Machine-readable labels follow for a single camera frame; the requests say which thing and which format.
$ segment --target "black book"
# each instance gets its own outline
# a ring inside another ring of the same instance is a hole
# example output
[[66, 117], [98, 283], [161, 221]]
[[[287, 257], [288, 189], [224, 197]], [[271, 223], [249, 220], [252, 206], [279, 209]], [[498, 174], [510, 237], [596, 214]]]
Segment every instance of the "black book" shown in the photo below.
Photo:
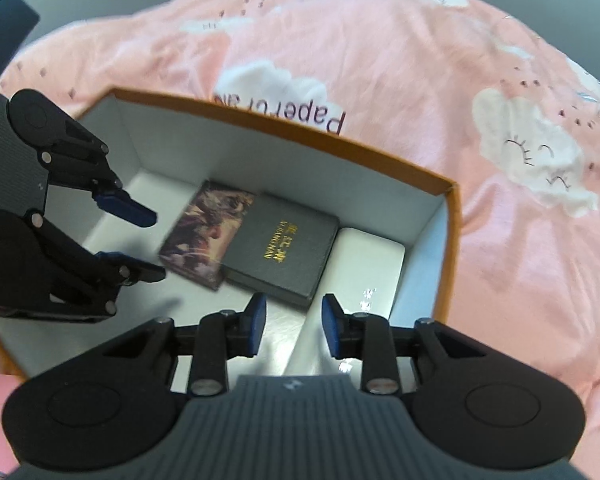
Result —
[[222, 260], [228, 280], [307, 307], [314, 298], [338, 219], [258, 195]]

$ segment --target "screw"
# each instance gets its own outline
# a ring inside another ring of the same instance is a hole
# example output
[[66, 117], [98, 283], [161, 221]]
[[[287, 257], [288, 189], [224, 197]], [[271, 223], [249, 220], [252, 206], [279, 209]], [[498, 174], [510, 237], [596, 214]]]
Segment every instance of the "screw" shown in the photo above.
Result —
[[42, 218], [42, 215], [40, 213], [33, 213], [33, 215], [31, 215], [31, 224], [33, 225], [33, 227], [40, 229], [44, 222], [45, 219]]
[[118, 311], [118, 308], [116, 307], [116, 304], [113, 303], [113, 301], [107, 301], [107, 303], [105, 303], [104, 305], [104, 309], [107, 311], [108, 314], [111, 314], [112, 316]]
[[200, 397], [211, 397], [222, 391], [222, 384], [215, 379], [198, 379], [191, 385], [191, 393]]
[[398, 391], [398, 383], [393, 379], [380, 377], [371, 379], [366, 384], [366, 389], [374, 395], [391, 395]]

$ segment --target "white notebook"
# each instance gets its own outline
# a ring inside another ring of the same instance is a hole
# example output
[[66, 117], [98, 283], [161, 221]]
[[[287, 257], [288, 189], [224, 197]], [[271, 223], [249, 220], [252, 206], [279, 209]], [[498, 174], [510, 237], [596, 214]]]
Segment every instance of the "white notebook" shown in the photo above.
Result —
[[322, 330], [322, 297], [335, 294], [346, 314], [364, 311], [388, 319], [400, 279], [404, 246], [352, 228], [338, 232], [285, 375], [347, 373], [360, 386], [362, 365], [335, 360]]

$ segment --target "open box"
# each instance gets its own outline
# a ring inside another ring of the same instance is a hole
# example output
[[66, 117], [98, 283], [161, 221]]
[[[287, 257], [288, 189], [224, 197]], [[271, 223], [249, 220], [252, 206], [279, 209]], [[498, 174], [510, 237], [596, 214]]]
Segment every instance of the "open box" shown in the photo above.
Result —
[[[109, 146], [110, 166], [130, 195], [158, 213], [158, 223], [142, 229], [104, 214], [89, 193], [51, 187], [45, 216], [88, 250], [159, 263], [163, 240], [210, 178], [293, 200], [336, 215], [341, 227], [405, 245], [392, 324], [446, 320], [460, 224], [453, 182], [301, 124], [176, 96], [116, 89], [81, 122]], [[117, 314], [101, 323], [0, 319], [0, 343], [33, 376], [153, 317], [197, 324], [211, 312], [242, 310], [250, 297], [251, 291], [227, 282], [214, 292], [169, 272], [163, 282], [123, 288]], [[305, 317], [298, 307], [269, 298], [260, 352], [229, 362], [231, 385], [240, 374], [283, 373]], [[187, 373], [181, 358], [174, 390], [182, 390]]]

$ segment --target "pink blanket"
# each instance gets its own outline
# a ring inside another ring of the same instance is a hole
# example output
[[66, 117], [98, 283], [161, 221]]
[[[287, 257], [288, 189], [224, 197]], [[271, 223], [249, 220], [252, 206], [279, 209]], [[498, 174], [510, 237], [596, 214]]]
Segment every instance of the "pink blanket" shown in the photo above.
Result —
[[173, 0], [64, 28], [0, 79], [74, 115], [111, 86], [299, 121], [459, 182], [448, 321], [580, 395], [573, 463], [600, 479], [600, 83], [585, 69], [478, 0]]

